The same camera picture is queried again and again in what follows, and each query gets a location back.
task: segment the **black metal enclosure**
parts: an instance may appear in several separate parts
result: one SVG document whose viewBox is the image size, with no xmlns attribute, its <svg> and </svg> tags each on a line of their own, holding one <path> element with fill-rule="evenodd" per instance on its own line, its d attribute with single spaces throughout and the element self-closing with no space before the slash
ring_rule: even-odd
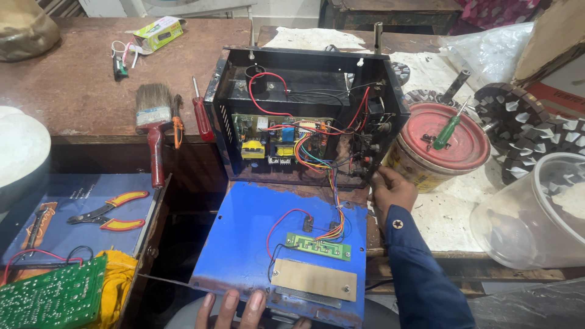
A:
<svg viewBox="0 0 585 329">
<path fill-rule="evenodd" d="M 295 161 L 286 166 L 271 166 L 265 159 L 242 158 L 232 115 L 265 115 L 248 92 L 246 68 L 255 65 L 281 76 L 289 90 L 286 94 L 283 82 L 274 76 L 254 80 L 261 84 L 252 88 L 259 106 L 299 118 L 333 118 L 332 126 L 338 129 L 346 128 L 357 115 L 366 88 L 370 87 L 367 115 L 360 117 L 366 123 L 360 133 L 328 136 L 324 152 L 327 160 L 353 157 L 351 170 L 347 163 L 339 167 L 338 187 L 365 187 L 410 116 L 390 58 L 261 47 L 226 47 L 221 52 L 204 106 L 229 179 L 328 186 L 325 174 Z M 294 94 L 307 90 L 329 90 L 338 97 Z"/>
</svg>

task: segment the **red handle screwdriver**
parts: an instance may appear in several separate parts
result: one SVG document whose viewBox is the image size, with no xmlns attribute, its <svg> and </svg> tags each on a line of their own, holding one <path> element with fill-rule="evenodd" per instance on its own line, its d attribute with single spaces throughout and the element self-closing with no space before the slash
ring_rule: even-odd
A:
<svg viewBox="0 0 585 329">
<path fill-rule="evenodd" d="M 203 108 L 203 97 L 199 96 L 199 89 L 197 89 L 197 81 L 193 77 L 193 87 L 195 87 L 195 97 L 193 98 L 193 106 L 195 107 L 195 119 L 197 120 L 197 128 L 201 139 L 209 142 L 214 139 L 214 133 L 211 131 L 211 125 L 205 109 Z"/>
</svg>

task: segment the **yellow transformer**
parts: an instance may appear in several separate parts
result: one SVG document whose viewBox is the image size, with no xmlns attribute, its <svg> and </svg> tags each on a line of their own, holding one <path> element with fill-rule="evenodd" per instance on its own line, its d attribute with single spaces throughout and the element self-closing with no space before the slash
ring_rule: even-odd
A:
<svg viewBox="0 0 585 329">
<path fill-rule="evenodd" d="M 249 140 L 242 143 L 243 159 L 264 159 L 264 145 L 259 140 Z"/>
</svg>

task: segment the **metal tin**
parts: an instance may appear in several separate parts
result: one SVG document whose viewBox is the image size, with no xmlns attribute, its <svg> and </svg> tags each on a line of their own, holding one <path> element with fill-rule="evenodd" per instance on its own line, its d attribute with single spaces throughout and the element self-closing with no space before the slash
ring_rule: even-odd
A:
<svg viewBox="0 0 585 329">
<path fill-rule="evenodd" d="M 448 149 L 430 148 L 422 137 L 436 136 L 457 110 L 435 102 L 410 105 L 411 117 L 386 154 L 382 165 L 393 168 L 427 193 L 441 183 L 470 173 L 483 165 L 490 155 L 490 143 L 481 127 L 467 115 L 455 127 Z"/>
</svg>

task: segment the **human hand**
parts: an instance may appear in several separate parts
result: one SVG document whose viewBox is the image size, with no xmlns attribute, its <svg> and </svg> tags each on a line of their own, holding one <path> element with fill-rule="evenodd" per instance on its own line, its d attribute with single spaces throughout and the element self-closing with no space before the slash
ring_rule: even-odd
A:
<svg viewBox="0 0 585 329">
<path fill-rule="evenodd" d="M 379 166 L 378 171 L 372 175 L 370 185 L 373 192 L 367 199 L 374 207 L 378 225 L 386 232 L 386 218 L 390 206 L 395 204 L 408 212 L 412 211 L 418 190 L 394 169 L 384 166 Z"/>
<path fill-rule="evenodd" d="M 257 329 L 260 317 L 266 308 L 266 294 L 262 290 L 256 290 L 246 303 L 242 314 L 242 321 L 232 321 L 236 308 L 240 301 L 240 293 L 236 289 L 229 289 L 223 295 L 221 308 L 216 319 L 210 320 L 209 315 L 215 304 L 215 295 L 208 293 L 199 308 L 195 319 L 195 329 Z M 311 320 L 300 318 L 292 329 L 310 329 Z"/>
</svg>

